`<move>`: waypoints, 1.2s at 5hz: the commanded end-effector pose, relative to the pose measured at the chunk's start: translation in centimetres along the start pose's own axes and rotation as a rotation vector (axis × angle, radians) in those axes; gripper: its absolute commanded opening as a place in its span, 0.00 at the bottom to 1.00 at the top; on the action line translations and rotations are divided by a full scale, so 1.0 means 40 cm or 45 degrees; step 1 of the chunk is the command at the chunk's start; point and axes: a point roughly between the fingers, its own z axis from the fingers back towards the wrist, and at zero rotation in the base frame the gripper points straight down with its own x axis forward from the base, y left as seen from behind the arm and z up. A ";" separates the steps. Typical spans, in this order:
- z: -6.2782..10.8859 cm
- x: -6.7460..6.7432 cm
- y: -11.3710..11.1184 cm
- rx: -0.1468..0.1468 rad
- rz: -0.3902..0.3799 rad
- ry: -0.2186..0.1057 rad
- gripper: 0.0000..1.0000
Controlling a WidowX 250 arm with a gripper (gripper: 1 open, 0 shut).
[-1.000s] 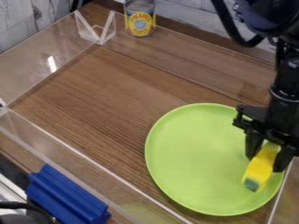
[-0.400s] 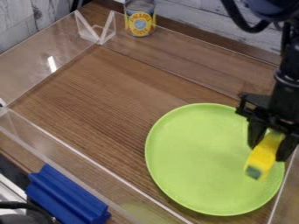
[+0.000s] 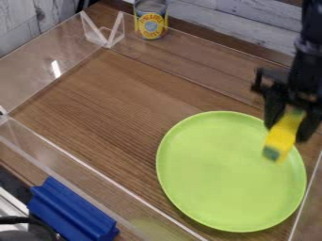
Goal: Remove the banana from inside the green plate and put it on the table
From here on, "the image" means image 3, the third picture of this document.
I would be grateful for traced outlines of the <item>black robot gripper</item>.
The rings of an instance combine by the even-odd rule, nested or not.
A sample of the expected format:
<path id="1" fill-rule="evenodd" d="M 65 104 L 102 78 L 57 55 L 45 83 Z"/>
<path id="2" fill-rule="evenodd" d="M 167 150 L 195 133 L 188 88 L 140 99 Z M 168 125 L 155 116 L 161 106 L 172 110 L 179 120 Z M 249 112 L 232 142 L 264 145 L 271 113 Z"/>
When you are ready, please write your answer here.
<path id="1" fill-rule="evenodd" d="M 307 142 L 322 123 L 322 69 L 277 70 L 257 68 L 249 89 L 264 98 L 264 125 L 268 129 L 281 118 L 287 104 L 304 114 L 295 142 Z M 280 94 L 268 94 L 271 90 Z"/>

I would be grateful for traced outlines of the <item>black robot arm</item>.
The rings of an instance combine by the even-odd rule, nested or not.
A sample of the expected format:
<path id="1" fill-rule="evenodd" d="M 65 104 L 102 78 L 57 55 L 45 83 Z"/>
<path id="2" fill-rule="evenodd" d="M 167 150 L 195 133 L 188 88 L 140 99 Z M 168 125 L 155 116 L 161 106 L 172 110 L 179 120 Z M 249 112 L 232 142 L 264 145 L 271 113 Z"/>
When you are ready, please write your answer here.
<path id="1" fill-rule="evenodd" d="M 257 68 L 249 90 L 264 99 L 264 125 L 269 130 L 287 105 L 304 111 L 295 141 L 305 142 L 322 124 L 322 0 L 301 2 L 301 30 L 287 70 Z"/>

